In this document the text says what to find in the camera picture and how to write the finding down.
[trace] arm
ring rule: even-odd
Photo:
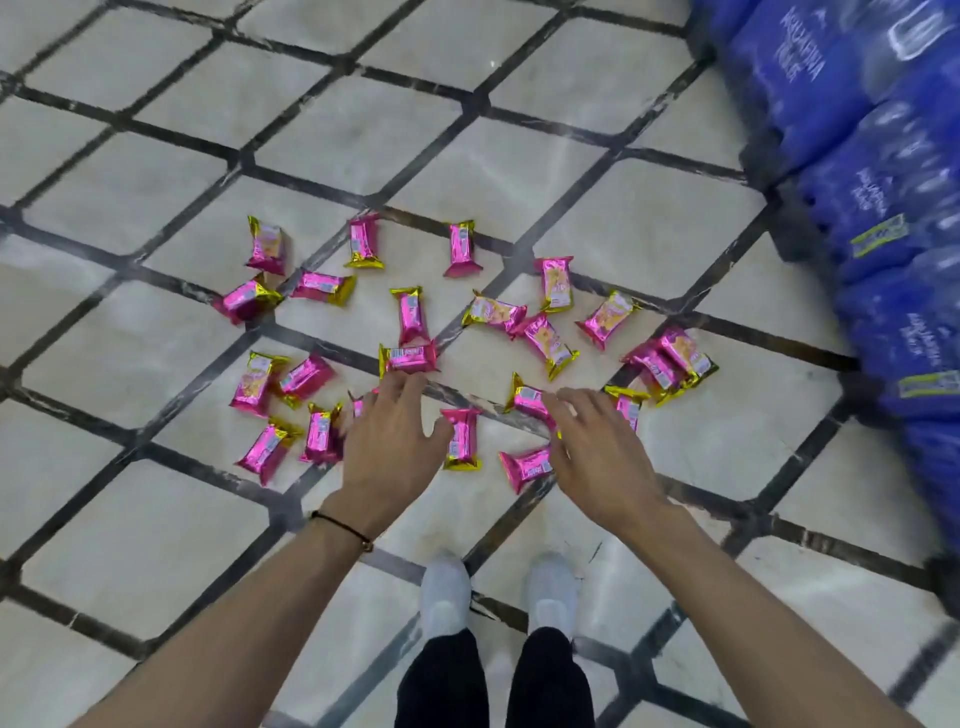
[[[608,397],[559,395],[543,402],[564,434],[550,460],[561,490],[676,597],[754,725],[923,728],[663,496]]]
[[[423,375],[388,374],[350,428],[343,487],[321,512],[375,539],[426,490],[452,437],[423,435]],[[362,552],[314,520],[204,610],[74,728],[257,728],[317,620]]]

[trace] wrapped candy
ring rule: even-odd
[[[610,297],[600,304],[593,315],[586,321],[576,322],[583,332],[590,337],[590,341],[601,352],[607,347],[607,339],[613,330],[620,326],[627,317],[640,308],[630,296],[619,291],[613,291]]]
[[[310,426],[306,430],[306,447],[300,462],[323,465],[336,463],[343,459],[343,444],[337,431],[343,405],[338,404],[331,410],[322,409],[313,402],[310,410]]]
[[[375,212],[361,215],[350,220],[350,262],[347,268],[383,268],[383,262],[376,256]]]
[[[265,353],[250,352],[247,371],[240,377],[237,391],[233,393],[230,406],[250,412],[257,417],[267,417],[267,405],[270,404],[270,385],[275,376],[274,368],[290,361],[287,356],[269,356]]]
[[[481,462],[477,457],[478,409],[442,409],[440,414],[453,425],[453,437],[446,451],[444,470],[478,471]]]
[[[560,313],[573,308],[573,286],[570,285],[570,261],[567,257],[539,257],[537,267],[543,273],[544,313]]]
[[[337,373],[324,358],[311,352],[298,366],[291,369],[276,384],[280,398],[287,406],[297,409],[300,403],[333,379]]]
[[[473,291],[473,303],[467,313],[464,314],[461,324],[468,327],[470,324],[486,324],[489,327],[500,328],[510,334],[510,338],[516,336],[516,330],[523,323],[527,315],[525,305],[510,305],[502,301],[495,301],[480,295],[480,291]]]
[[[247,267],[258,268],[277,276],[287,275],[287,236],[276,225],[264,225],[248,215],[250,235],[253,237],[253,252]]]
[[[248,280],[227,293],[222,299],[214,301],[213,307],[238,326],[256,318],[281,301],[283,297],[267,288],[264,275],[258,273],[253,280]]]
[[[380,345],[380,377],[387,372],[436,372],[437,348],[431,341],[419,347],[387,349]]]
[[[560,335],[546,320],[545,313],[539,313],[527,321],[520,331],[546,361],[546,375],[550,381],[580,356],[580,352],[572,350],[560,340]]]
[[[534,478],[553,473],[553,466],[550,465],[549,446],[528,450],[520,455],[501,452],[500,463],[503,464],[507,479],[510,480],[510,485],[517,495],[520,494],[523,486]]]
[[[264,488],[280,467],[283,458],[294,441],[303,434],[303,430],[271,418],[263,432],[256,438],[253,447],[242,459],[236,462],[244,470],[260,478]]]
[[[292,299],[312,299],[334,305],[343,305],[353,293],[356,276],[329,276],[326,273],[305,272],[290,294]]]
[[[426,318],[420,303],[423,289],[417,285],[413,288],[391,288],[390,292],[400,304],[400,340],[397,344],[403,347],[415,339],[429,341],[430,334],[426,332]]]
[[[479,273],[483,266],[473,259],[473,221],[465,220],[450,226],[450,267],[447,278],[462,278]]]

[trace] pink candy wrapper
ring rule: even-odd
[[[572,350],[560,340],[560,334],[550,326],[545,313],[534,316],[523,324],[520,330],[546,361],[546,375],[550,381],[553,381],[567,364],[580,356],[580,352]]]
[[[520,455],[511,455],[509,452],[500,453],[500,462],[507,473],[510,486],[514,493],[520,495],[523,486],[534,478],[547,473],[553,473],[550,465],[550,447],[532,449]]]
[[[276,388],[287,406],[297,409],[303,400],[333,379],[337,373],[317,353],[311,353],[302,364],[280,378]]]
[[[446,451],[444,469],[449,471],[478,471],[481,467],[477,457],[478,409],[442,409],[440,414],[453,425],[453,437]]]
[[[397,344],[405,347],[412,341],[430,340],[426,332],[426,318],[423,315],[423,289],[420,286],[413,288],[391,288],[390,292],[400,304],[400,340]]]
[[[630,296],[619,291],[613,291],[610,297],[600,304],[593,315],[586,321],[576,322],[583,332],[590,337],[593,346],[601,352],[607,348],[607,339],[613,330],[620,326],[627,317],[636,311],[639,306]]]
[[[302,434],[303,430],[299,427],[271,418],[270,423],[256,438],[253,447],[236,465],[257,475],[260,485],[266,488],[283,458],[287,456],[290,446]]]
[[[287,275],[287,236],[276,225],[264,225],[255,217],[248,216],[250,235],[253,237],[253,252],[247,261],[249,268],[258,268],[277,276]]]
[[[233,393],[230,406],[250,412],[257,417],[267,417],[270,404],[270,385],[276,378],[275,368],[287,364],[287,356],[268,356],[265,353],[250,352],[247,371],[240,377],[237,391]]]
[[[310,426],[306,431],[306,447],[300,461],[316,465],[340,462],[344,457],[344,449],[337,427],[343,405],[338,404],[332,410],[326,410],[309,402],[307,407],[310,409]]]
[[[387,372],[436,372],[437,348],[431,341],[420,347],[387,349],[380,345],[380,378]]]
[[[483,266],[473,259],[473,221],[465,220],[450,226],[450,267],[447,278],[462,278],[479,273]]]
[[[329,276],[326,273],[305,272],[290,294],[292,299],[312,299],[323,303],[343,305],[353,293],[356,276]]]

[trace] black pants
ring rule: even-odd
[[[490,728],[487,681],[470,631],[428,641],[403,676],[396,703],[396,728]],[[587,677],[560,630],[542,627],[527,638],[507,728],[593,728]]]

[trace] marble floor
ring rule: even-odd
[[[339,376],[320,404],[365,392],[396,337],[387,289],[415,284],[442,351],[424,419],[478,406],[485,467],[438,474],[353,570],[264,725],[392,724],[440,546],[473,574],[494,725],[520,580],[548,548],[582,582],[599,726],[746,725],[657,579],[551,478],[516,497],[497,466],[545,434],[504,414],[511,373],[547,382],[522,344],[459,321],[473,287],[536,304],[535,255],[576,256],[575,310],[554,321],[582,355],[557,383],[627,384],[620,355],[690,328],[721,371],[640,430],[670,495],[927,726],[955,725],[960,630],[922,569],[935,529],[840,401],[850,350],[816,280],[774,252],[685,16],[683,0],[3,3],[5,728],[67,725],[291,538],[340,466],[290,457],[264,489],[233,465],[262,425],[227,407],[247,354],[321,352]],[[340,272],[367,208],[386,270],[346,308],[287,300],[235,328],[209,305],[250,276],[246,215],[286,229],[295,265]],[[444,221],[465,218],[484,271],[445,279]],[[600,353],[574,321],[614,287],[644,310]]]

